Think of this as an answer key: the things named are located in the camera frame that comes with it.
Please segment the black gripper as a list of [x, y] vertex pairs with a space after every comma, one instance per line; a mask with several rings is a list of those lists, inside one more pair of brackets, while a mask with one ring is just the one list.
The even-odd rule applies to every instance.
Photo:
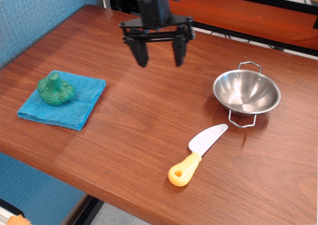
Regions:
[[146, 42], [172, 41], [176, 66], [183, 64], [186, 43], [195, 38], [193, 18], [173, 14], [169, 0], [136, 0], [140, 17], [119, 24], [139, 66], [145, 68], [149, 57]]

